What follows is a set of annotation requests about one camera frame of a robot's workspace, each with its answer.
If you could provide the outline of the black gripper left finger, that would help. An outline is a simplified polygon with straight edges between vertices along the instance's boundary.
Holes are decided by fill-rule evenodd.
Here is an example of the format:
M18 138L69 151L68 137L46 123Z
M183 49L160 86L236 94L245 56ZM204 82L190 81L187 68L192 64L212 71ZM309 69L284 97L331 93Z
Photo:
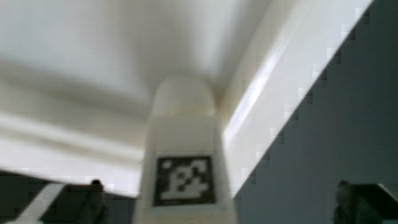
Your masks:
M109 224L101 182L50 183L11 224Z

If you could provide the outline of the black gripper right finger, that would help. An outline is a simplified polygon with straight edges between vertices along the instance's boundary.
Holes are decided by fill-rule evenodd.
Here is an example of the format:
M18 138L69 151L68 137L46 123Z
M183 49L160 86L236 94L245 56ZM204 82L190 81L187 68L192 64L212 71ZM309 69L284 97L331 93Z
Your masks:
M398 184L352 184L336 192L334 224L398 224Z

